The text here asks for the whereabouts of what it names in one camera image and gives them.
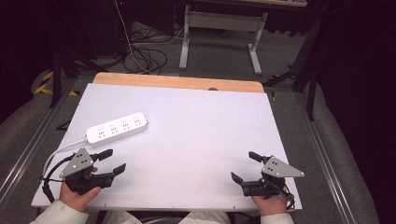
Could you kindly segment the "person's leg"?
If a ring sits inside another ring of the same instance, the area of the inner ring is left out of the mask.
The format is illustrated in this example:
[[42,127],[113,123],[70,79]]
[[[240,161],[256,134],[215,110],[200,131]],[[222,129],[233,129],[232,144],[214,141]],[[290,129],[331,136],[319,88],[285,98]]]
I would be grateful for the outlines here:
[[190,212],[178,224],[231,224],[224,212]]
[[126,211],[110,211],[106,213],[103,224],[143,224]]

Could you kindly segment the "person's left leg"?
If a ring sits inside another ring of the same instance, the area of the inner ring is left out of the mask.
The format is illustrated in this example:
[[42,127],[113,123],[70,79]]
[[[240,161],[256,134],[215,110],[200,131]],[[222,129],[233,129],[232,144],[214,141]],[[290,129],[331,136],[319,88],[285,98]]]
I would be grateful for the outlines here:
[[106,213],[103,224],[143,224],[126,211],[110,211]]

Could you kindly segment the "person's left hand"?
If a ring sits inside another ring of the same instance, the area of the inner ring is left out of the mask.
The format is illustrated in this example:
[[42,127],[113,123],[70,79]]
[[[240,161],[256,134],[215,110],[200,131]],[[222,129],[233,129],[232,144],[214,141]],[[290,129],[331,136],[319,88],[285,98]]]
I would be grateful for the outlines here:
[[72,191],[65,183],[62,183],[59,200],[79,212],[84,212],[88,203],[91,202],[101,192],[100,187],[95,187],[85,194],[78,194]]

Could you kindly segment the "person's right leg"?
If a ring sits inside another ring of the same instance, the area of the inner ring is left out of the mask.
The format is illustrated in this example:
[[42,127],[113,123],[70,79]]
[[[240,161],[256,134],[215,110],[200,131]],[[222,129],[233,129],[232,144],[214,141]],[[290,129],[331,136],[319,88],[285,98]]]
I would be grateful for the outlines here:
[[190,212],[178,224],[231,224],[224,212]]

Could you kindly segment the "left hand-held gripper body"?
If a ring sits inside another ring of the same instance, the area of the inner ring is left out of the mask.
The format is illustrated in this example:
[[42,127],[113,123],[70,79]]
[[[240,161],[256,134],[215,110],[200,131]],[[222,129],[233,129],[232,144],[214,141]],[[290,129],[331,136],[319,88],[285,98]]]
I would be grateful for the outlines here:
[[109,188],[115,178],[113,172],[95,175],[92,168],[99,153],[90,154],[84,147],[74,154],[60,173],[60,178],[74,192],[85,194],[95,187]]

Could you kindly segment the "white board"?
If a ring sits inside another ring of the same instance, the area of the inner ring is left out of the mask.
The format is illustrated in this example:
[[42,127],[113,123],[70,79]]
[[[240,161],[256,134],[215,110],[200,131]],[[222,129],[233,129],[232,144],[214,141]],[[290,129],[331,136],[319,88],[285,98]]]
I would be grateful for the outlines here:
[[288,159],[264,93],[90,84],[54,162],[82,147],[88,128],[135,112],[148,128],[108,144],[113,155],[97,162],[100,172],[126,169],[92,208],[248,211],[255,205],[231,173],[260,178],[249,151]]

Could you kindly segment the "aluminium floor rail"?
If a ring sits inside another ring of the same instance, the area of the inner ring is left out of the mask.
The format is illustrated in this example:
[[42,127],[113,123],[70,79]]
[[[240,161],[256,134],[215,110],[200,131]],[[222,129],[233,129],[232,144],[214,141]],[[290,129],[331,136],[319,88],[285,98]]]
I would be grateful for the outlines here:
[[13,194],[76,82],[75,79],[64,82],[54,107],[50,107],[52,97],[43,94],[43,105],[35,98],[0,125],[0,210]]
[[309,118],[308,113],[306,112],[304,97],[301,93],[295,93],[295,98],[299,107],[302,110],[304,121],[307,124],[309,133],[314,141],[314,150],[316,151],[322,172],[326,178],[327,184],[329,186],[330,192],[332,194],[340,217],[343,221],[343,224],[356,224],[356,220],[351,213],[345,193],[343,192],[342,186],[332,167],[330,158],[328,157],[328,154],[326,152],[326,148],[323,145],[323,142],[319,136],[317,126],[315,122]]

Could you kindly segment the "white power strip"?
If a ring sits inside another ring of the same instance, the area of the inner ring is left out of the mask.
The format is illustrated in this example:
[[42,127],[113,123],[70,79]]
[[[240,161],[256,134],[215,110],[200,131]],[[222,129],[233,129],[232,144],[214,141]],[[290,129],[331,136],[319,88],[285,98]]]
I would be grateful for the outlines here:
[[130,135],[142,133],[148,126],[149,120],[145,115],[136,112],[93,126],[86,131],[85,136],[92,147],[99,147]]

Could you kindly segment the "white metal desk frame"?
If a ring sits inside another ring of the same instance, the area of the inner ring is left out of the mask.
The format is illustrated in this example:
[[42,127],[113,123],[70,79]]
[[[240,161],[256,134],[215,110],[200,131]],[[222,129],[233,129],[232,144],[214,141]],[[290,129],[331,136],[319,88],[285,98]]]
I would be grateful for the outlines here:
[[[268,7],[305,7],[307,5],[305,0],[241,0],[247,3],[258,3]],[[223,29],[232,31],[254,32],[255,39],[252,43],[247,45],[247,51],[254,69],[254,73],[259,76],[262,73],[259,59],[256,53],[256,48],[260,42],[264,24],[266,23],[268,13],[263,12],[260,17],[219,14],[210,12],[196,12],[191,11],[191,6],[186,5],[184,16],[184,37],[181,48],[181,55],[179,61],[179,69],[185,70],[187,68],[188,53],[189,53],[189,29],[195,28],[209,28],[209,29]]]

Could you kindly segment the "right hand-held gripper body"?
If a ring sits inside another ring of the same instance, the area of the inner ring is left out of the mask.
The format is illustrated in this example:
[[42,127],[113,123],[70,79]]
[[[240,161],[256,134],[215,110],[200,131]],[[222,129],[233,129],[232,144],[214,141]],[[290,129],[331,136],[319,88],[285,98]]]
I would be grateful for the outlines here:
[[244,181],[241,184],[243,194],[247,196],[272,196],[281,195],[284,198],[293,198],[285,190],[286,177],[304,177],[304,172],[290,166],[274,156],[263,156],[262,177],[257,181]]

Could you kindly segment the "person's right hand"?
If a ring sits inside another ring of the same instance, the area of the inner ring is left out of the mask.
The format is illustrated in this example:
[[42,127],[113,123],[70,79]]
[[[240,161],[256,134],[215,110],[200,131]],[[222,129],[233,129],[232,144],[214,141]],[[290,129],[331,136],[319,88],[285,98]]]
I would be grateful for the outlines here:
[[276,195],[270,198],[263,196],[252,196],[251,200],[256,204],[262,217],[283,214],[287,212],[287,201]]

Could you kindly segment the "black metal stand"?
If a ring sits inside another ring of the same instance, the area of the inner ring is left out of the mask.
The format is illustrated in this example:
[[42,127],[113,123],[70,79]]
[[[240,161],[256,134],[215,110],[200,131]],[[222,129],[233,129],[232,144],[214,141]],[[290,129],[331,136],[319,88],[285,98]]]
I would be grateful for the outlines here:
[[317,36],[321,24],[322,19],[315,19],[305,37],[304,43],[302,44],[293,65],[290,67],[290,70],[278,77],[270,78],[268,81],[263,83],[264,87],[272,87],[275,84],[286,80],[287,78],[295,77],[295,80],[291,85],[291,88],[294,92],[302,92],[306,86],[309,86],[305,110],[307,116],[311,120],[314,119],[313,110],[318,83],[317,65],[313,59],[313,50],[317,44]]

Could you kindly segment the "black tripod stand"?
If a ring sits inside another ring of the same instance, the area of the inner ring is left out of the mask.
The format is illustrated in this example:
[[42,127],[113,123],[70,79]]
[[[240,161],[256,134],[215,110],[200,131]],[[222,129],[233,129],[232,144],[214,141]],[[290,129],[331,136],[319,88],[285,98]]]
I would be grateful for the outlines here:
[[68,48],[57,48],[52,54],[52,100],[50,108],[55,107],[61,100],[62,96],[62,72],[65,72],[69,78],[77,78],[79,76],[77,61],[87,65],[91,70],[96,72],[105,72],[106,69],[98,64],[90,61],[87,57],[75,50]]

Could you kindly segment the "wooden table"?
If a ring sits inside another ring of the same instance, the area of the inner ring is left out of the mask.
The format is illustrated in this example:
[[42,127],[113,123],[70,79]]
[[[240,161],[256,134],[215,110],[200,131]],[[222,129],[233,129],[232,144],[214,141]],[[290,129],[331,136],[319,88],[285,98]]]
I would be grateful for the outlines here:
[[101,72],[95,76],[93,83],[121,86],[264,93],[264,87],[257,81],[200,77],[172,77]]

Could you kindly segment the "dark curtain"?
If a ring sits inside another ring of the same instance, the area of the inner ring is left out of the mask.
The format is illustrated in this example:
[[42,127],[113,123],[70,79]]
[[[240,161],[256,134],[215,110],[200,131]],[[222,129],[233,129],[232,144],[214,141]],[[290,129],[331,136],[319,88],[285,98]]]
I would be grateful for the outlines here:
[[380,224],[396,224],[396,0],[334,1],[344,8],[321,26],[318,82]]
[[44,0],[0,0],[0,124],[33,98],[50,54]]

